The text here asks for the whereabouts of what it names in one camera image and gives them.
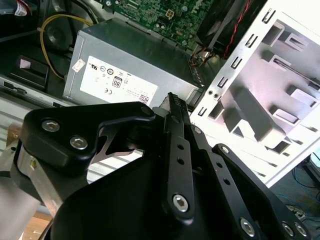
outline motherboard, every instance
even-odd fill
[[[112,9],[141,26],[194,50],[197,31],[214,0],[112,0]]]

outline barcode sticker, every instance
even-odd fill
[[[16,7],[16,11],[15,11],[14,15],[17,17],[27,16],[28,12],[25,9],[25,7],[19,2],[16,2],[16,4],[17,4],[17,7]]]
[[[150,106],[158,86],[89,56],[80,90],[108,103],[139,101]]]

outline capacitor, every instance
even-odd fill
[[[181,10],[182,10],[182,12],[187,12],[188,11],[188,7],[187,6],[182,6]]]

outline silver screw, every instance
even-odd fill
[[[286,224],[285,222],[282,223],[283,228],[286,230],[286,232],[293,237],[294,236],[294,231],[292,231],[291,227],[289,227],[288,224]]]
[[[222,151],[224,151],[226,154],[229,154],[229,149],[225,146],[222,147]]]
[[[302,234],[302,236],[307,237],[307,232],[306,232],[306,230],[305,230],[302,226],[300,226],[299,223],[296,222],[296,223],[295,223],[295,227],[296,227],[296,229],[299,231],[299,233]]]
[[[46,120],[42,123],[42,128],[48,132],[56,132],[59,131],[60,125],[56,121]]]
[[[173,205],[180,211],[180,212],[186,212],[188,210],[188,202],[187,200],[179,195],[179,194],[176,194],[173,196]]]
[[[70,144],[72,147],[78,150],[83,150],[88,147],[88,142],[81,136],[74,136],[70,139]]]
[[[250,222],[248,222],[247,219],[245,218],[240,218],[240,225],[241,228],[243,229],[243,231],[248,234],[250,237],[254,237],[255,236],[255,229],[254,227],[250,224]]]
[[[194,130],[197,134],[201,134],[202,131],[200,130],[200,128],[198,128],[197,126],[194,126]]]

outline yellow cable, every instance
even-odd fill
[[[68,15],[68,14],[57,14],[57,15],[53,15],[53,16],[50,16],[48,17],[42,24],[41,26],[41,31],[40,31],[40,44],[41,44],[41,49],[42,49],[42,52],[43,52],[43,55],[44,55],[44,58],[46,60],[46,62],[48,63],[50,69],[52,70],[52,72],[54,73],[54,75],[56,75],[58,78],[64,80],[63,77],[59,76],[59,74],[55,71],[54,67],[52,66],[52,64],[50,63],[50,60],[49,60],[49,57],[48,57],[48,54],[47,54],[47,50],[45,48],[45,41],[44,41],[44,33],[45,33],[45,28],[46,26],[52,22],[53,20],[55,19],[58,19],[58,18],[61,18],[61,17],[66,17],[66,18],[71,18],[71,19],[75,19],[77,21],[80,21],[88,26],[92,26],[93,24],[81,17],[78,17],[78,16],[73,16],[73,15]]]

